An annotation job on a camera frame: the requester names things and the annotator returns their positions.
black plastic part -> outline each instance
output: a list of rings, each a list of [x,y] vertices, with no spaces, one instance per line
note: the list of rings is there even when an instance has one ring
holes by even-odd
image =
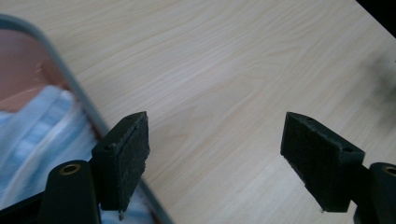
[[[49,172],[39,224],[100,223],[91,166],[69,161]]]
[[[396,37],[396,5],[394,0],[357,0],[357,2]]]
[[[364,151],[316,120],[288,112],[280,153],[324,211],[347,211]]]
[[[39,193],[0,211],[0,223],[33,224],[38,218],[43,193]]]
[[[396,166],[384,162],[370,166],[370,197],[381,224],[396,223]]]
[[[370,198],[371,172],[364,166],[354,183],[352,201],[358,206],[353,220],[355,224],[379,224],[373,201]]]
[[[104,210],[125,211],[149,155],[146,112],[123,118],[92,150],[90,161]]]

brass insert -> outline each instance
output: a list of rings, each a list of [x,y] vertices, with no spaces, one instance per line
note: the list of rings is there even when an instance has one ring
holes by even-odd
[[[81,169],[81,165],[73,163],[62,167],[62,169],[59,171],[59,174],[72,175],[73,173],[76,173],[79,169]]]
[[[396,168],[391,167],[391,166],[385,166],[384,168],[385,173],[388,173],[389,175],[396,176]]]

screw hole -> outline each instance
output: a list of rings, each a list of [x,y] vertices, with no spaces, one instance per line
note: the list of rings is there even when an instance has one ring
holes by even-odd
[[[343,151],[345,151],[345,152],[353,152],[353,149],[350,148],[350,147],[344,147]]]
[[[72,175],[75,172],[77,172],[81,168],[80,164],[69,164],[64,167],[59,171],[59,174],[61,175]]]
[[[394,168],[394,167],[387,166],[387,167],[384,168],[384,171],[386,173],[388,173],[389,175],[396,176],[396,168]]]

light wood grain surface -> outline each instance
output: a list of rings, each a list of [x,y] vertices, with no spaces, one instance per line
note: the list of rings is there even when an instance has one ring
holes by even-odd
[[[280,156],[287,111],[396,163],[396,39],[352,0],[15,1],[109,126],[148,111],[144,177],[176,223],[353,223]]]

wooden table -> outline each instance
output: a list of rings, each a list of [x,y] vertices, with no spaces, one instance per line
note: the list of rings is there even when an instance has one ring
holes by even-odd
[[[353,0],[15,1],[109,126],[148,111],[144,177],[176,223],[352,223],[279,154],[287,111],[396,163],[396,39]]]

